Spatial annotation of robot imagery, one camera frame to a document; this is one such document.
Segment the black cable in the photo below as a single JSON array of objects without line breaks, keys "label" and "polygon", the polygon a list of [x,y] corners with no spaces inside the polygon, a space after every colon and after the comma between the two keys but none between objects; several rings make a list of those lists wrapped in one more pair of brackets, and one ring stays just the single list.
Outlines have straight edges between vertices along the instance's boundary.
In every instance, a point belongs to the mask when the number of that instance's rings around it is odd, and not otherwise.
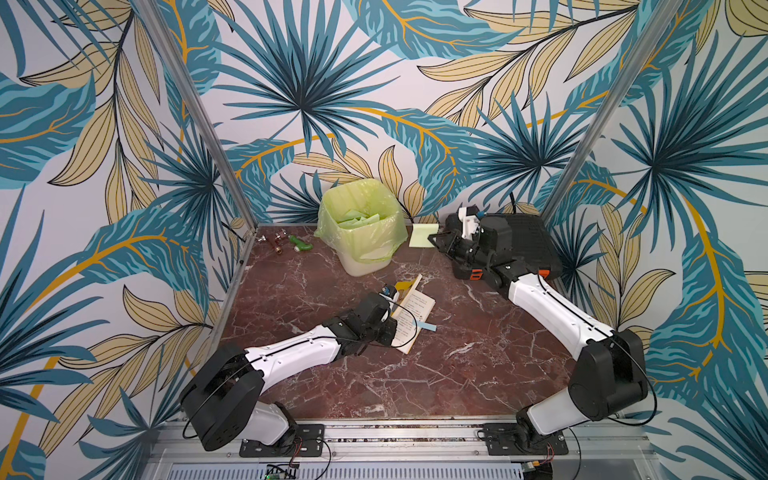
[{"label": "black cable", "polygon": [[573,429],[571,427],[568,427],[568,430],[571,430],[571,435],[574,436],[574,439],[576,439],[576,448],[578,449],[578,467],[576,467],[576,473],[574,473],[574,477],[571,480],[576,480],[576,477],[578,477],[578,473],[581,471],[581,443],[578,441],[578,437],[574,433]]},{"label": "black cable", "polygon": [[[536,278],[538,278],[538,284],[541,286],[541,289],[544,290],[544,292],[547,295],[552,297],[557,303],[560,303],[567,311],[569,311],[569,312],[573,313],[574,315],[576,315],[576,317],[578,319],[580,319],[582,322],[586,323],[587,325],[589,325],[593,329],[595,329],[598,332],[600,332],[600,334],[602,336],[604,336],[607,339],[611,338],[610,336],[608,336],[605,333],[603,333],[602,330],[600,330],[597,327],[595,327],[594,324],[588,322],[583,316],[579,315],[574,310],[572,310],[568,305],[566,305],[565,303],[561,302],[559,298],[557,298],[556,296],[552,295],[552,293],[549,290],[547,290],[547,287],[545,287],[544,284],[542,283],[541,275],[536,275]],[[630,427],[640,427],[640,426],[643,426],[643,425],[648,425],[650,423],[650,421],[654,419],[654,417],[656,416],[656,413],[658,412],[659,399],[656,396],[656,389],[654,388],[653,385],[651,385],[650,379],[648,379],[648,375],[645,373],[645,369],[643,367],[641,367],[639,363],[637,363],[637,360],[635,360],[632,357],[632,355],[623,346],[621,346],[621,344],[619,342],[617,342],[616,340],[614,340],[614,345],[619,347],[619,349],[621,349],[622,352],[627,354],[627,357],[629,358],[629,360],[631,360],[632,363],[634,363],[634,365],[637,367],[637,369],[639,369],[640,372],[645,377],[645,382],[648,384],[648,388],[650,389],[650,392],[654,394],[654,412],[650,414],[650,417],[648,417],[648,420],[645,420],[645,421],[639,422],[639,423],[626,423],[626,422],[622,422],[621,420],[612,419],[611,417],[606,417],[606,418],[611,420],[612,422],[620,423],[622,425],[627,425],[627,426],[630,426]]]},{"label": "black cable", "polygon": [[399,306],[400,308],[402,308],[403,310],[405,310],[406,312],[408,312],[408,313],[411,315],[411,317],[413,317],[413,326],[414,326],[414,330],[413,330],[413,336],[412,336],[410,339],[408,339],[408,341],[407,341],[407,342],[403,343],[402,345],[393,346],[392,348],[393,348],[393,349],[398,349],[398,348],[400,348],[400,347],[406,346],[406,345],[408,345],[409,343],[411,343],[411,342],[414,340],[414,338],[416,338],[416,336],[419,334],[419,321],[416,319],[416,315],[414,315],[414,314],[413,314],[413,312],[412,312],[411,310],[408,310],[408,309],[407,309],[407,308],[405,308],[404,306],[400,305],[399,303],[397,303],[397,302],[395,302],[395,301],[392,301],[392,300],[388,299],[388,298],[387,298],[387,297],[385,297],[385,296],[383,296],[383,297],[384,297],[384,300],[386,300],[387,302],[390,302],[392,305],[397,305],[397,306]]},{"label": "black cable", "polygon": [[195,415],[197,415],[197,413],[200,411],[200,409],[202,409],[202,408],[203,408],[203,405],[205,405],[206,403],[208,403],[208,400],[210,400],[210,399],[211,399],[211,397],[213,397],[214,395],[216,395],[216,392],[218,392],[218,391],[219,391],[219,389],[220,389],[222,386],[226,385],[226,384],[227,384],[227,382],[229,382],[229,381],[230,381],[230,380],[231,380],[231,379],[232,379],[232,378],[233,378],[235,375],[237,375],[238,373],[242,372],[242,371],[243,371],[243,370],[244,370],[246,367],[248,367],[248,366],[251,366],[251,365],[250,365],[250,362],[246,363],[245,365],[241,366],[239,369],[235,370],[235,373],[233,373],[232,375],[228,376],[228,377],[227,377],[227,379],[225,379],[225,380],[224,380],[224,381],[223,381],[221,384],[219,384],[219,386],[218,386],[218,387],[216,387],[216,388],[213,390],[213,392],[211,392],[211,393],[210,393],[210,395],[208,396],[208,398],[206,398],[206,399],[205,399],[205,400],[204,400],[204,401],[203,401],[203,402],[200,404],[200,406],[198,406],[198,407],[197,407],[197,409],[194,411],[194,413],[193,413],[192,415],[190,415],[189,419],[187,419],[187,423],[184,425],[184,430],[182,430],[182,431],[181,431],[181,437],[182,437],[184,440],[191,440],[191,439],[195,439],[195,438],[197,438],[197,437],[198,437],[198,434],[197,434],[197,433],[195,433],[195,434],[194,434],[194,435],[192,435],[191,437],[188,437],[188,436],[187,436],[187,428],[189,428],[189,426],[190,426],[190,423],[192,423],[192,419],[194,418],[194,416],[195,416]]},{"label": "black cable", "polygon": [[328,463],[326,463],[326,467],[323,469],[323,473],[315,477],[315,480],[320,480],[322,477],[325,476],[326,473],[328,473],[328,467],[331,466],[331,459],[333,458],[333,453],[331,452],[331,448],[328,446],[328,442],[325,440],[320,440],[328,449]]},{"label": "black cable", "polygon": [[[259,357],[259,359],[262,359],[262,358],[268,357],[268,356],[272,356],[272,355],[280,353],[280,352],[282,352],[284,350],[288,350],[290,348],[293,348],[294,346],[302,345],[304,343],[308,343],[308,342],[311,342],[313,340],[319,340],[319,339],[334,339],[334,340],[340,340],[340,341],[343,341],[343,342],[366,343],[366,344],[369,344],[369,345],[379,346],[379,347],[388,348],[388,349],[389,348],[398,349],[398,348],[400,348],[402,346],[406,346],[409,343],[411,343],[411,341],[413,341],[413,339],[416,338],[416,334],[419,333],[419,326],[418,326],[418,323],[416,323],[416,322],[418,322],[418,320],[416,320],[416,315],[414,315],[411,310],[408,310],[407,308],[405,308],[404,306],[400,305],[399,303],[397,303],[397,302],[395,302],[393,300],[390,300],[390,299],[388,299],[386,297],[384,297],[384,299],[386,301],[390,302],[391,304],[397,305],[398,307],[402,308],[403,310],[408,312],[413,317],[413,322],[414,322],[414,325],[416,327],[415,331],[413,333],[413,336],[407,342],[403,343],[400,346],[375,345],[375,344],[370,343],[370,341],[368,341],[368,340],[343,339],[343,338],[339,338],[337,336],[315,336],[315,337],[312,337],[312,338],[309,338],[309,339],[302,340],[301,342],[292,343],[291,345],[285,346],[285,347],[283,347],[282,349],[279,349],[279,350],[275,350],[274,352],[265,353],[261,357]],[[235,373],[233,373],[232,375],[228,376],[221,384],[219,384],[218,387],[216,387],[213,390],[213,392],[210,393],[210,395],[200,404],[200,406],[197,407],[197,409],[194,411],[194,413],[189,416],[189,419],[187,419],[187,423],[184,425],[184,429],[181,431],[182,438],[184,438],[185,440],[191,440],[191,439],[195,439],[195,438],[197,438],[199,436],[197,433],[195,433],[194,435],[189,436],[189,437],[187,436],[187,429],[189,428],[190,424],[192,423],[192,418],[194,418],[194,416],[197,415],[197,413],[200,411],[200,409],[203,408],[203,406],[208,402],[208,400],[211,399],[211,397],[216,395],[216,392],[218,392],[219,389],[222,386],[224,386],[227,382],[229,382],[235,375],[237,375],[238,373],[243,371],[243,369],[245,369],[246,367],[253,366],[252,363],[255,362],[256,360],[258,360],[258,359],[255,359],[252,362],[248,362],[245,365],[241,366],[239,369],[237,369],[235,371]]]},{"label": "black cable", "polygon": [[266,477],[268,477],[275,470],[279,470],[280,472],[283,473],[283,475],[286,475],[290,480],[296,480],[296,476],[293,473],[288,472],[286,469],[284,469],[280,465],[275,465],[273,463],[268,463],[268,464],[266,464],[266,466],[267,466],[267,468],[270,468],[270,470],[266,471],[266,474],[265,474]]}]

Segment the yellow leaf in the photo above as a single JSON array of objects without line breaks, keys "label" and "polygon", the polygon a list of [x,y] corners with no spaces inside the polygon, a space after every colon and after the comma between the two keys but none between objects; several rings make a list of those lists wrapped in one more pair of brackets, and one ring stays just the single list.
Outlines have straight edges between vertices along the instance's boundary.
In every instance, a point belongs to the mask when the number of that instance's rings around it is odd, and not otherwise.
[{"label": "yellow leaf", "polygon": [[488,26],[501,33],[514,33],[519,31],[518,36],[514,37],[510,44],[528,43],[530,41],[541,40],[547,35],[551,35],[563,28],[573,25],[573,21],[565,15],[556,14],[554,25],[549,28],[549,12],[534,12],[533,27],[531,27],[530,13],[494,13],[481,12],[465,8],[467,15],[473,18],[485,20]]},{"label": "yellow leaf", "polygon": [[539,215],[538,208],[534,207],[534,204],[518,202],[518,210],[520,210],[524,214]]},{"label": "yellow leaf", "polygon": [[597,35],[584,47],[584,50],[578,56],[576,64],[571,69],[571,73],[568,74],[568,78],[565,80],[571,80],[576,75],[580,74],[587,68],[590,68],[594,63],[603,55],[607,54],[615,45],[624,38],[624,35],[629,30],[634,22],[634,13],[627,13],[622,15],[618,20],[611,23],[609,26],[603,28]]},{"label": "yellow leaf", "polygon": [[71,187],[91,178],[107,156],[114,129],[114,98],[110,98],[96,109],[78,138],[67,166],[49,183]]},{"label": "yellow leaf", "polygon": [[379,157],[379,176],[382,183],[398,198],[402,187],[402,174],[395,164],[395,145],[384,150]]},{"label": "yellow leaf", "polygon": [[520,87],[523,85],[525,67],[528,65],[528,60],[532,54],[533,50],[530,50],[525,55],[515,59],[509,70],[496,82],[491,92],[491,106],[488,109],[488,118],[491,120],[499,116],[502,110],[510,105],[512,98],[520,91]]},{"label": "yellow leaf", "polygon": [[640,337],[640,340],[643,341],[643,350],[647,351],[648,347],[650,347],[650,336],[654,334],[654,331],[652,329],[638,325],[628,326],[627,329]]},{"label": "yellow leaf", "polygon": [[176,304],[176,311],[179,312],[181,318],[189,323],[205,322],[203,309],[194,301],[189,290],[182,290],[180,292],[174,290],[174,303]]},{"label": "yellow leaf", "polygon": [[227,0],[208,0],[208,5],[234,22],[235,14],[232,12],[232,8],[227,3]]},{"label": "yellow leaf", "polygon": [[441,96],[426,109],[425,113],[429,115],[435,115],[436,117],[444,117],[451,110],[458,107],[458,104],[462,103],[473,91],[488,82],[487,78],[483,78],[480,81],[475,82],[468,87],[459,88],[458,90],[450,91],[447,94]]},{"label": "yellow leaf", "polygon": [[746,281],[763,307],[763,320],[768,319],[768,272],[746,272]]},{"label": "yellow leaf", "polygon": [[765,0],[728,0],[725,14],[733,33],[744,37],[768,34],[768,6]]},{"label": "yellow leaf", "polygon": [[640,262],[640,235],[632,237],[632,234],[637,230],[640,222],[643,221],[643,215],[637,215],[634,219],[632,226],[627,233],[627,244],[624,246],[624,268],[621,276],[621,289],[629,283],[629,277],[634,273],[634,269],[637,268],[637,263]]},{"label": "yellow leaf", "polygon": [[475,128],[478,126],[480,110],[482,110],[482,92],[483,87],[480,87],[467,104],[464,105],[462,116],[458,119],[457,123],[459,127]]},{"label": "yellow leaf", "polygon": [[123,96],[118,95],[118,111],[120,112],[120,118],[123,121],[123,132],[128,140],[128,147],[134,152],[136,158],[144,165],[144,168],[150,174],[150,177],[157,178],[157,165],[153,164],[154,154],[152,149],[149,148],[149,140],[144,133],[144,129],[136,120],[134,114],[131,113],[131,109],[128,108]]},{"label": "yellow leaf", "polygon": [[[122,25],[131,16],[131,3],[124,2],[124,0],[98,0],[98,6],[91,2],[91,0],[78,0],[78,5],[82,8],[83,12],[78,12],[77,15],[80,17],[80,21],[88,27],[88,30],[106,30]],[[102,9],[112,18],[106,16],[101,11]],[[75,26],[74,22],[67,15],[61,17],[60,20],[68,27]]]},{"label": "yellow leaf", "polygon": [[123,180],[123,149],[120,141],[114,147],[114,164],[109,171],[107,187],[104,189],[104,202],[107,205],[107,218],[110,224],[117,222],[128,213]]},{"label": "yellow leaf", "polygon": [[613,326],[613,322],[611,322],[608,312],[605,311],[605,307],[598,301],[598,298],[592,292],[592,285],[589,286],[589,300],[591,301],[592,309],[594,310],[594,318],[598,319],[601,323]]},{"label": "yellow leaf", "polygon": [[715,26],[715,20],[717,20],[717,13],[720,11],[720,0],[714,0],[710,9],[707,10],[707,15],[704,16],[704,20],[699,24],[699,29],[696,32],[696,53],[699,53],[704,45],[707,43],[707,39],[712,33],[712,27]]},{"label": "yellow leaf", "polygon": [[146,207],[141,204],[138,198],[136,198],[136,194],[134,194],[134,196],[131,197],[131,211],[141,210],[143,208],[146,208]]},{"label": "yellow leaf", "polygon": [[194,356],[193,362],[190,364],[190,368],[194,368],[200,365],[200,362],[208,355],[208,349],[210,348],[210,336],[203,341],[203,345],[197,350],[197,355]]},{"label": "yellow leaf", "polygon": [[[128,183],[131,185],[131,190],[134,192],[133,200],[136,200],[139,208],[147,208],[157,198],[154,190],[150,187],[150,184],[142,180],[144,176],[139,169],[131,163],[127,158],[125,159],[125,170],[128,172]],[[134,208],[133,200],[131,200],[131,209]]]},{"label": "yellow leaf", "polygon": [[170,332],[181,326],[167,306],[143,300],[135,296],[127,286],[123,286],[123,306],[133,321],[155,332]]},{"label": "yellow leaf", "polygon": [[[560,0],[560,5],[568,5],[571,2],[573,8],[583,8],[586,10],[595,10],[596,0]],[[624,10],[640,3],[640,0],[599,0],[601,12],[615,12]]]},{"label": "yellow leaf", "polygon": [[598,288],[598,293],[600,293],[600,298],[603,300],[603,305],[605,305],[605,311],[608,318],[615,319],[617,316],[616,290],[614,289],[614,283],[611,282],[611,279],[608,278],[608,275],[605,273],[603,263],[600,260],[598,260],[598,286],[600,287]]},{"label": "yellow leaf", "polygon": [[434,67],[419,67],[419,70],[438,81],[459,81],[494,73],[520,55],[517,51],[492,51],[451,60]]},{"label": "yellow leaf", "polygon": [[531,72],[528,74],[528,87],[531,89],[531,96],[533,98],[538,97],[541,91],[544,90],[544,85],[547,83],[547,77],[549,77],[552,65],[560,58],[560,55],[565,51],[565,47],[568,47],[568,43],[575,33],[575,30],[568,30],[558,35],[536,55],[536,59],[531,66]]},{"label": "yellow leaf", "polygon": [[139,84],[136,82],[133,68],[131,68],[131,64],[126,57],[123,57],[120,60],[120,67],[118,70],[120,71],[120,82],[123,85],[123,91],[125,92],[125,97],[128,99],[128,103],[134,109],[141,121],[152,130],[154,136],[160,138],[160,127],[157,126],[157,122],[155,121],[152,112],[150,112],[147,102],[144,101],[144,98],[141,96],[141,90],[139,90]]},{"label": "yellow leaf", "polygon": [[402,202],[411,216],[416,217],[422,212],[425,192],[426,189],[422,187],[418,180],[406,187],[406,191],[402,195]]},{"label": "yellow leaf", "polygon": [[[520,214],[539,215],[538,208],[534,207],[533,204],[517,202],[515,203],[515,206],[517,207],[517,211]],[[502,213],[507,215],[514,213],[512,209],[512,202],[509,202],[502,207]]]},{"label": "yellow leaf", "polygon": [[605,204],[602,207],[603,210],[603,218],[605,219],[605,223],[608,227],[608,232],[611,233],[611,240],[613,240],[614,245],[614,251],[616,252],[616,256],[619,256],[619,253],[621,253],[621,248],[624,246],[624,234],[621,232],[621,228],[624,225],[624,222],[621,219],[621,214],[616,211],[616,208],[611,204]]},{"label": "yellow leaf", "polygon": [[461,118],[462,118],[462,112],[463,112],[463,110],[459,110],[456,113],[454,113],[453,115],[449,115],[448,117],[445,117],[445,119],[448,120],[448,121],[452,121],[453,123],[458,125],[459,120],[461,120]]},{"label": "yellow leaf", "polygon": [[183,335],[183,329],[176,330],[157,346],[154,353],[152,353],[152,356],[149,357],[149,362],[147,362],[147,366],[144,367],[144,371],[141,373],[141,378],[139,378],[139,382],[134,387],[134,391],[131,392],[131,396],[143,392],[144,389],[152,385],[152,382],[157,378],[158,372],[165,370],[170,359],[173,358],[176,347]]},{"label": "yellow leaf", "polygon": [[613,277],[618,282],[621,278],[621,272],[619,271],[619,256],[616,254],[616,249],[608,237],[605,236],[605,233],[600,235],[599,243],[600,250],[605,253],[605,255],[602,257],[602,260],[607,265],[611,275],[613,275]]},{"label": "yellow leaf", "polygon": [[344,167],[344,164],[339,161],[339,158],[331,160],[331,157],[328,155],[316,154],[314,152],[310,152],[308,155],[296,155],[293,157],[293,163],[306,165],[307,167],[327,168],[328,170],[333,170],[336,172],[349,173],[349,170]]},{"label": "yellow leaf", "polygon": [[147,75],[147,80],[149,80],[154,96],[157,98],[157,101],[160,101],[160,82],[157,79],[154,49],[149,41],[147,30],[144,29],[144,24],[138,21],[138,18],[134,22],[134,37],[136,39],[136,52],[139,56],[141,68],[144,70],[144,74]]},{"label": "yellow leaf", "polygon": [[656,289],[674,272],[663,268],[646,272],[632,288],[629,289],[626,300],[621,304],[621,322],[640,316],[648,308]]},{"label": "yellow leaf", "polygon": [[434,215],[415,217],[413,220],[416,220],[416,223],[438,223],[437,217]]},{"label": "yellow leaf", "polygon": [[346,154],[342,154],[341,145],[339,145],[339,141],[335,137],[331,139],[331,145],[333,145],[333,151],[336,152],[339,159],[346,162],[350,168],[361,174],[363,178],[373,178],[371,167],[368,166],[368,162],[363,160],[362,157],[351,151],[349,148],[346,149]]},{"label": "yellow leaf", "polygon": [[93,74],[96,84],[96,95],[100,94],[109,85],[114,70],[114,56],[118,52],[116,44],[110,41],[100,41],[99,45],[104,53],[99,51],[96,45],[89,43],[74,57],[65,63],[42,73],[19,78],[30,85],[47,85],[59,83],[66,88],[80,88],[91,80]]},{"label": "yellow leaf", "polygon": [[56,407],[53,414],[58,419],[58,423],[48,422],[43,436],[40,438],[40,448],[46,455],[50,455],[61,441],[64,440],[64,437],[67,436],[72,427],[74,427],[74,424],[83,416],[85,410],[91,406],[98,394],[118,374],[119,368],[113,366],[96,372],[91,377],[93,383],[80,385]]},{"label": "yellow leaf", "polygon": [[61,357],[58,362],[68,369],[93,369],[97,366],[106,365],[113,360],[119,359],[123,355],[127,355],[136,349],[140,349],[142,346],[152,343],[158,338],[159,337],[157,336],[143,337],[123,333],[121,335],[111,336],[88,348],[93,356],[96,357],[95,362],[68,357]]},{"label": "yellow leaf", "polygon": [[218,302],[211,300],[210,303],[208,303],[208,321],[210,321],[211,325],[216,325],[219,322],[219,315],[221,315],[221,306]]},{"label": "yellow leaf", "polygon": [[103,419],[109,412],[112,411],[115,405],[120,400],[120,389],[128,390],[131,383],[136,379],[136,375],[139,373],[141,364],[144,363],[144,358],[147,356],[149,345],[136,352],[126,363],[124,363],[118,370],[118,374],[114,376],[112,381],[104,392],[104,397],[101,398],[101,402],[96,409],[94,417],[97,419]]},{"label": "yellow leaf", "polygon": [[192,326],[187,328],[184,339],[181,340],[179,348],[176,349],[174,362],[170,365],[170,371],[165,377],[165,382],[163,382],[163,386],[160,387],[161,389],[164,389],[170,383],[170,381],[174,379],[176,371],[181,367],[181,364],[184,363],[184,359],[187,358],[187,353],[189,353],[190,348],[192,348],[192,345],[197,341],[197,339],[200,338],[200,334],[203,332],[203,329],[204,328],[202,326]]},{"label": "yellow leaf", "polygon": [[344,172],[334,172],[331,174],[319,174],[317,177],[320,180],[324,180],[332,184],[334,184],[335,182],[339,182],[339,185],[348,184],[349,182],[353,182],[355,180],[360,180],[360,177],[358,177],[357,175],[351,174],[351,173],[344,173]]}]

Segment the marble table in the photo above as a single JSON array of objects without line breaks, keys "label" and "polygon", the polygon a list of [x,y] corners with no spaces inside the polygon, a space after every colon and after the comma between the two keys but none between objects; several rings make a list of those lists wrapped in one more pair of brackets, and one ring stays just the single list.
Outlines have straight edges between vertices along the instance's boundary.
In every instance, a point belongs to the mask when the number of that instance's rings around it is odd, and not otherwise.
[{"label": "marble table", "polygon": [[[259,234],[271,238],[277,230],[261,227]],[[297,253],[288,243],[277,255],[267,243],[253,248],[222,342],[247,347],[289,338],[384,283],[419,273],[419,290],[436,301],[429,322],[437,331],[421,331],[408,355],[370,347],[305,370],[265,392],[263,402],[282,402],[300,419],[510,415],[567,385],[574,362],[565,348],[482,281],[453,278],[436,249],[406,242],[385,269],[355,278],[313,238],[313,228],[286,230],[314,249]]]}]

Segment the robotic arm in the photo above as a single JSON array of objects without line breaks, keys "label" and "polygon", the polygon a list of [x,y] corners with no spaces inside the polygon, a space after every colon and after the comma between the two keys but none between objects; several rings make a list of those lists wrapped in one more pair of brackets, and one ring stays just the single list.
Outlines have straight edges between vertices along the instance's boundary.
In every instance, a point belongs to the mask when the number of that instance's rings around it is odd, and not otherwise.
[{"label": "robotic arm", "polygon": [[[542,281],[557,278],[562,265],[541,218],[462,208],[429,240],[451,258],[456,278],[484,280],[529,312],[576,360],[567,388],[517,412],[508,433],[518,454],[540,455],[548,445],[562,453],[562,429],[604,419],[647,396],[640,338],[599,323]],[[243,433],[263,445],[289,448],[296,423],[280,404],[258,402],[260,394],[304,369],[360,355],[371,342],[392,346],[397,322],[390,313],[397,298],[396,289],[386,286],[291,339],[245,350],[220,347],[180,395],[203,447],[218,449]]]},{"label": "robotic arm", "polygon": [[513,443],[520,453],[545,452],[562,429],[602,420],[647,396],[640,338],[598,322],[542,281],[557,278],[562,265],[540,217],[461,208],[429,240],[452,260],[456,278],[484,280],[576,360],[568,387],[517,413]]},{"label": "robotic arm", "polygon": [[360,355],[371,342],[392,346],[397,321],[390,312],[397,299],[395,287],[385,286],[354,309],[288,340],[245,350],[221,346],[180,394],[203,447],[219,449],[240,433],[264,445],[290,447],[296,422],[282,405],[259,402],[261,393],[304,369]]}]

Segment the tropical leaf wallpaper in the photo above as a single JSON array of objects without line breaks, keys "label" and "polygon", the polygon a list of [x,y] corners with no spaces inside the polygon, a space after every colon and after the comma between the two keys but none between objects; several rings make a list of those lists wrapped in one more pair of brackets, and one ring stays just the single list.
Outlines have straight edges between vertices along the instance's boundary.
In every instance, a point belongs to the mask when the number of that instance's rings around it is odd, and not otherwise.
[{"label": "tropical leaf wallpaper", "polygon": [[672,479],[768,478],[766,34],[768,2],[684,2],[551,225],[571,298],[644,340]]},{"label": "tropical leaf wallpaper", "polygon": [[[541,211],[662,1],[157,4],[252,214],[314,223],[370,177],[415,222]],[[0,480],[135,478],[245,222],[128,0],[0,18]],[[551,222],[647,344],[670,478],[768,478],[766,34],[765,0],[683,2]]]},{"label": "tropical leaf wallpaper", "polygon": [[[324,191],[364,177],[434,221],[510,194],[543,204],[656,4],[219,0],[196,23],[218,27],[215,73],[188,64],[259,222],[312,223]],[[700,10],[654,68],[680,58]]]},{"label": "tropical leaf wallpaper", "polygon": [[[210,6],[163,12],[205,92]],[[136,478],[208,353],[245,222],[130,2],[0,15],[0,478]]]}]

